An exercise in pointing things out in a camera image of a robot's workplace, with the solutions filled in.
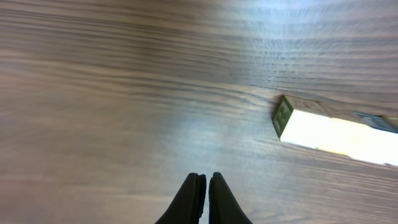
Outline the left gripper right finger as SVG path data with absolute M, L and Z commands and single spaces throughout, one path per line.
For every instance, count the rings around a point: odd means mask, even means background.
M 209 184 L 209 224 L 252 224 L 220 172 Z

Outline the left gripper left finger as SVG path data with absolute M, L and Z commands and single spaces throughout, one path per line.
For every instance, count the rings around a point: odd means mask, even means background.
M 189 173 L 165 213 L 155 224 L 198 224 L 205 203 L 206 175 Z

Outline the white block red side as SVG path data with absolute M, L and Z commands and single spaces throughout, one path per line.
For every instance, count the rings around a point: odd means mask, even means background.
M 272 124 L 280 141 L 311 149 L 318 149 L 330 115 L 317 101 L 283 95 Z

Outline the white block teal side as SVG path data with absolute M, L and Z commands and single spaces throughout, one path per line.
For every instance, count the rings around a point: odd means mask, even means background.
M 397 166 L 397 117 L 355 111 L 364 123 L 359 130 L 354 158 L 376 164 Z

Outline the yellow block letter G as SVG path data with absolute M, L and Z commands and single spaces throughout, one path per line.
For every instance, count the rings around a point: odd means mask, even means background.
M 350 110 L 329 109 L 327 121 L 318 149 L 347 156 L 350 147 L 358 141 L 356 131 L 363 122 Z

